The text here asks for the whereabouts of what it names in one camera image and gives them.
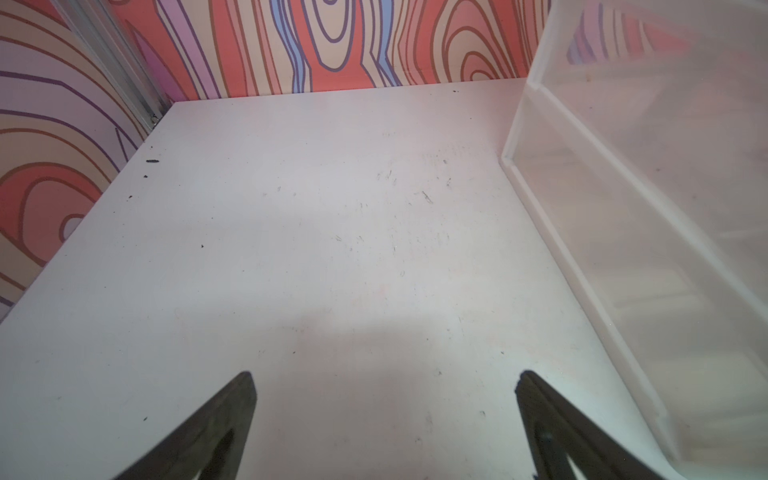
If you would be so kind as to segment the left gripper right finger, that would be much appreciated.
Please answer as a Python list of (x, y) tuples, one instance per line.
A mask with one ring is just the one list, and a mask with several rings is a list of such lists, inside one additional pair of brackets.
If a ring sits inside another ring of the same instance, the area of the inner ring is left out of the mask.
[(658, 479), (541, 376), (521, 373), (515, 389), (536, 479)]

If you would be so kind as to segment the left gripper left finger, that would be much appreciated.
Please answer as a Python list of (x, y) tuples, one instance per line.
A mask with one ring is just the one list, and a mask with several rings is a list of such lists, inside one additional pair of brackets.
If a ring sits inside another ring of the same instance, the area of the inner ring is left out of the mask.
[(252, 374), (238, 373), (119, 479), (234, 479), (255, 408)]

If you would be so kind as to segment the white plastic drawer organizer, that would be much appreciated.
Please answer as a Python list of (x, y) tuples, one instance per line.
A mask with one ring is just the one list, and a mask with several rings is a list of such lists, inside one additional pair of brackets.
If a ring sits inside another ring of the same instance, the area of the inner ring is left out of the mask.
[(767, 5), (517, 1), (500, 160), (658, 447), (767, 475)]

